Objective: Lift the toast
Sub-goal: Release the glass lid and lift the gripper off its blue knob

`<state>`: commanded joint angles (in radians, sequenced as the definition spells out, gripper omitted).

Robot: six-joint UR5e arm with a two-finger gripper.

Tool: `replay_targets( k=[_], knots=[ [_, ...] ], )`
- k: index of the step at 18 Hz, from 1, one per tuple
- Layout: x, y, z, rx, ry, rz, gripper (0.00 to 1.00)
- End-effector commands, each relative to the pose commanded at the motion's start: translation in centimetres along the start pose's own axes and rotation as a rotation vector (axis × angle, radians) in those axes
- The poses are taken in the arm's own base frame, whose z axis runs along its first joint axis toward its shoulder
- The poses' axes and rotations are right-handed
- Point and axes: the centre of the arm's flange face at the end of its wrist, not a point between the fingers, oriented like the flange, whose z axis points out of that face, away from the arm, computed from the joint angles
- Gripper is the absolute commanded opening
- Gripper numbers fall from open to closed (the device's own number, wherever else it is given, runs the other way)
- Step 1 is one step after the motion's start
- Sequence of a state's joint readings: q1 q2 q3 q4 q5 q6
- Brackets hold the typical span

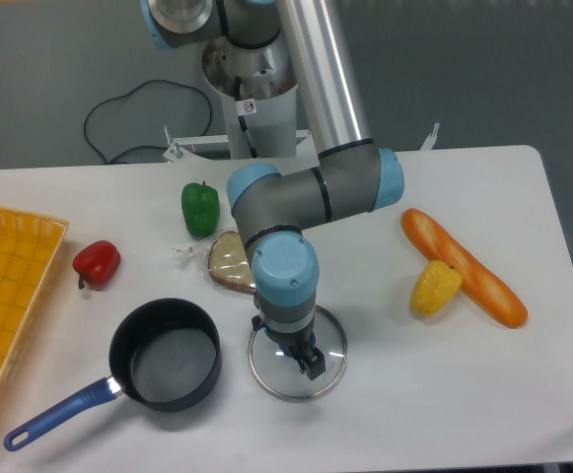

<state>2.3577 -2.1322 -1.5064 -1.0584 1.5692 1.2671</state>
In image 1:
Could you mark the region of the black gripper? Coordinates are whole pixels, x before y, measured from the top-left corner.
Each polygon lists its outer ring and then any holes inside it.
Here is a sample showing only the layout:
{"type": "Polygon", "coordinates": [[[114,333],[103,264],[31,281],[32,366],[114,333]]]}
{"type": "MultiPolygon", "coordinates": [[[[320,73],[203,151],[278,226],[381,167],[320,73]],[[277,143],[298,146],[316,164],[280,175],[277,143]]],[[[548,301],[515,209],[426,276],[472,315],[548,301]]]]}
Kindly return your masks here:
{"type": "Polygon", "coordinates": [[[263,331],[284,354],[294,358],[300,372],[305,372],[309,380],[315,380],[325,372],[324,354],[316,348],[313,320],[301,330],[291,333],[271,329],[260,315],[251,319],[251,325],[254,331],[263,331]]]}

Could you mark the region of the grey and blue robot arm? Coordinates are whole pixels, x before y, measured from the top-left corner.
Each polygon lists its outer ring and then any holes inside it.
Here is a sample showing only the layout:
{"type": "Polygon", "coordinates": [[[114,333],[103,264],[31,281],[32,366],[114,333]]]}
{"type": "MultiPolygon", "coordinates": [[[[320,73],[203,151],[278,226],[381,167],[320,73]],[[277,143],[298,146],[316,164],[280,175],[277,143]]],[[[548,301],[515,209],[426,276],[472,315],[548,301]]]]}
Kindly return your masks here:
{"type": "Polygon", "coordinates": [[[230,149],[245,160],[227,183],[255,282],[255,329],[309,378],[317,255],[303,231],[397,202],[395,153],[369,131],[332,1],[145,1],[168,48],[204,42],[203,73],[223,98],[230,149]]]}

